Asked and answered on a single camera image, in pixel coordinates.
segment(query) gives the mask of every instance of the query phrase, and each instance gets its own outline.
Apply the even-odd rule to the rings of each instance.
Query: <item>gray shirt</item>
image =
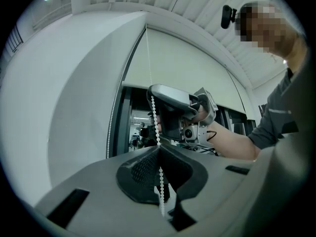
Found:
[[[297,132],[297,126],[282,102],[281,95],[290,85],[291,70],[287,69],[284,78],[268,97],[268,103],[260,124],[249,135],[253,144],[263,149],[273,146],[278,139],[283,138],[282,134]]]

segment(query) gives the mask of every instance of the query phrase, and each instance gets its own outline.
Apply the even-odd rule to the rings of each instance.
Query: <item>person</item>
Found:
[[[235,33],[241,41],[251,41],[258,48],[281,57],[287,61],[288,69],[283,80],[268,97],[268,103],[260,124],[249,136],[233,133],[213,122],[208,130],[208,140],[216,151],[228,158],[255,160],[259,152],[276,144],[283,133],[297,131],[291,113],[281,100],[281,94],[290,85],[308,53],[305,38],[296,32],[289,23],[281,17],[281,12],[270,3],[252,2],[242,6],[235,22]],[[202,106],[198,115],[186,123],[195,123],[206,117]],[[158,130],[161,131],[160,116],[158,116]]]

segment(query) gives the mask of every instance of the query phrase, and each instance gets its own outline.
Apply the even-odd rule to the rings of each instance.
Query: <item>black rectangular slot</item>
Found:
[[[48,219],[56,225],[66,228],[90,192],[75,189],[49,215]]]
[[[227,166],[226,169],[230,170],[232,172],[236,172],[236,173],[242,174],[242,175],[248,174],[248,172],[250,170],[248,168],[241,168],[241,167],[232,166],[232,165]]]

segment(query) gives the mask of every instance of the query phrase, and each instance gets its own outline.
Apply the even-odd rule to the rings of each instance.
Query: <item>hand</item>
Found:
[[[192,123],[197,123],[203,119],[205,119],[207,116],[207,112],[206,110],[203,108],[202,105],[199,106],[199,109],[198,109],[198,114],[196,117],[194,117],[192,120],[187,120],[185,119],[184,120],[184,126],[187,127],[189,126],[190,124]],[[160,115],[157,115],[157,123],[158,123],[158,131],[161,132],[161,119],[160,119]]]

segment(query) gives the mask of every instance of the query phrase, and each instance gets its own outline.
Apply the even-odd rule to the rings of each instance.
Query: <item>hair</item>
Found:
[[[252,41],[251,29],[247,29],[247,19],[252,19],[254,16],[253,8],[267,5],[271,6],[272,4],[269,2],[254,1],[245,3],[240,8],[235,21],[235,31],[240,35],[241,41]]]

